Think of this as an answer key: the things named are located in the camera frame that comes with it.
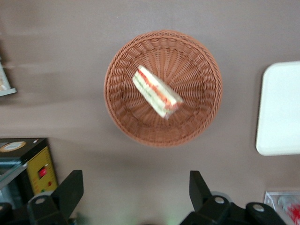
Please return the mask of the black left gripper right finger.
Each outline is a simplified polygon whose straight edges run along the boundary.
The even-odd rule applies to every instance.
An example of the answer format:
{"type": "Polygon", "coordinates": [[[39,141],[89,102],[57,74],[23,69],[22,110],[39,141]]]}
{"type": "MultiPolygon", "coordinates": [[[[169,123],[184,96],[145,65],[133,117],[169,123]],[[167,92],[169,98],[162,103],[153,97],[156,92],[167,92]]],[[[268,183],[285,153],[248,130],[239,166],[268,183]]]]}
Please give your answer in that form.
{"type": "Polygon", "coordinates": [[[225,222],[229,201],[221,195],[213,195],[199,171],[190,172],[189,196],[194,207],[191,224],[221,225],[225,222]]]}

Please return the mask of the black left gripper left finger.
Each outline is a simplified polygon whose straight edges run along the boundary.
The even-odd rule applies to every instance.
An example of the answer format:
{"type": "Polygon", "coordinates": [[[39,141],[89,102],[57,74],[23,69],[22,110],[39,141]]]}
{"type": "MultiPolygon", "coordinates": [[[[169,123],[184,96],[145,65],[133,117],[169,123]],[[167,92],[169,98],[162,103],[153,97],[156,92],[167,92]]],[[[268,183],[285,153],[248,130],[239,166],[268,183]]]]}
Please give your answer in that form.
{"type": "Polygon", "coordinates": [[[41,194],[29,201],[30,224],[67,225],[83,193],[83,172],[74,170],[50,195],[41,194]]]}

